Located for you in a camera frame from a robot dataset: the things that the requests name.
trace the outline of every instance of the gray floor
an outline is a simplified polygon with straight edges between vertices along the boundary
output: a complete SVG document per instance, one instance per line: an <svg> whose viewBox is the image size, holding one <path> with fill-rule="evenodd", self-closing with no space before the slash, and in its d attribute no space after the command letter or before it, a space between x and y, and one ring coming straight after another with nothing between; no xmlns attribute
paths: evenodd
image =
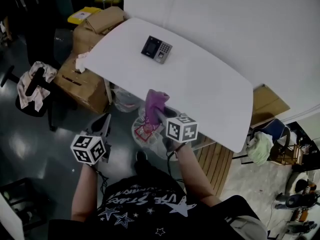
<svg viewBox="0 0 320 240"><path fill-rule="evenodd" d="M68 57L72 47L72 33L58 29L55 39L55 58L59 63ZM30 69L25 42L16 40L4 49L0 58L0 80L10 65L15 65L14 74L20 77ZM0 186L28 177L45 199L50 200L44 210L50 219L69 219L71 203L77 186L82 164L76 162L70 144L95 114L79 107L67 110L54 104L54 123L59 128L49 131L47 115L31 117L15 107L17 86L10 80L0 88ZM99 164L99 169L109 177L108 184L134 175L134 154L139 148L131 136L131 125L138 112L122 113L112 107L112 145L108 164ZM148 151L150 162L167 171L167 162ZM178 165L171 163L172 174L180 178ZM48 224L31 230L29 239L47 239Z"/></svg>

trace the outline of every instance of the white star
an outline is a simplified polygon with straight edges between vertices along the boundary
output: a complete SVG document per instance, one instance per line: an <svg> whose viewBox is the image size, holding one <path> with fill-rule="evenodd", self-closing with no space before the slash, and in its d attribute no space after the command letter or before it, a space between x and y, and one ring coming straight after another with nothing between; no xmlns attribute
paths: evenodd
<svg viewBox="0 0 320 240"><path fill-rule="evenodd" d="M119 211L116 210L115 207L114 207L114 208L111 208L111 209L108 209L108 208L106 207L106 208L105 208L105 211L102 212L102 213L100 213L98 216L105 215L106 220L109 221L110 216L111 216L112 214L115 214L115 213L118 213L118 212L119 212Z"/></svg>
<svg viewBox="0 0 320 240"><path fill-rule="evenodd" d="M146 212L151 215L154 212L154 209L153 208L148 208Z"/></svg>
<svg viewBox="0 0 320 240"><path fill-rule="evenodd" d="M164 232L164 228L157 228L155 234L159 235L160 237L166 232Z"/></svg>
<svg viewBox="0 0 320 240"><path fill-rule="evenodd" d="M128 218L128 213L126 212L124 215L117 215L114 214L114 216L117 218L117 221L115 222L114 225L121 224L124 226L126 229L128 228L128 222L134 222L133 219Z"/></svg>
<svg viewBox="0 0 320 240"><path fill-rule="evenodd" d="M184 217L188 217L188 210L194 208L196 204L186 204L187 197L182 197L181 201L178 204L175 203L165 203L167 206L171 207L173 210L170 213L180 213Z"/></svg>

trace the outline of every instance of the shoe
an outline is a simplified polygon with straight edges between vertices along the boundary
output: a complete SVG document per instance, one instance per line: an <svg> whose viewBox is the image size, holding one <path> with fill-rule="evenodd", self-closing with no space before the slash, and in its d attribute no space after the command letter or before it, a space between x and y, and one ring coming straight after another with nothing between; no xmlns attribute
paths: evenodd
<svg viewBox="0 0 320 240"><path fill-rule="evenodd" d="M147 156L146 152L139 150L135 154L135 160L136 161L147 161L148 156Z"/></svg>

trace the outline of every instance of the transparent plastic bag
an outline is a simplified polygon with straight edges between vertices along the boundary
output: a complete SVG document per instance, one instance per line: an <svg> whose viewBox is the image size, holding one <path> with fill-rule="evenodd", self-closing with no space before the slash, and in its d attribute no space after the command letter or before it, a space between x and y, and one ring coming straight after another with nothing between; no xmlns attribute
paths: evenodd
<svg viewBox="0 0 320 240"><path fill-rule="evenodd" d="M130 113L139 108L142 102L141 99L119 86L115 86L113 92L115 94L114 105L121 112Z"/></svg>

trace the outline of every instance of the crumpled cloth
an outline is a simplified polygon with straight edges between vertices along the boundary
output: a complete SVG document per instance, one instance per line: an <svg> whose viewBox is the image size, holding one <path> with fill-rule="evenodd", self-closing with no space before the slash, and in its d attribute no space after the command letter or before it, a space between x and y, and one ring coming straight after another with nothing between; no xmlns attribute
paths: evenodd
<svg viewBox="0 0 320 240"><path fill-rule="evenodd" d="M145 115L149 119L151 125L158 125L159 118L155 109L159 109L162 113L165 111L165 103L170 96L162 91L155 91L150 89L145 99Z"/></svg>
<svg viewBox="0 0 320 240"><path fill-rule="evenodd" d="M57 70L52 66L45 64L40 61L36 61L31 69L25 72L21 77L20 81L17 84L18 95L20 99L20 106L22 109L29 105L29 102L34 101L34 109L39 112L43 106L43 100L49 96L50 91L38 86L31 96L26 96L26 90L28 89L29 84L31 83L32 78L39 68L44 69L43 77L45 80L50 83L57 75Z"/></svg>
<svg viewBox="0 0 320 240"><path fill-rule="evenodd" d="M250 140L246 153L255 164L260 166L267 161L273 145L271 135L257 131L253 139Z"/></svg>

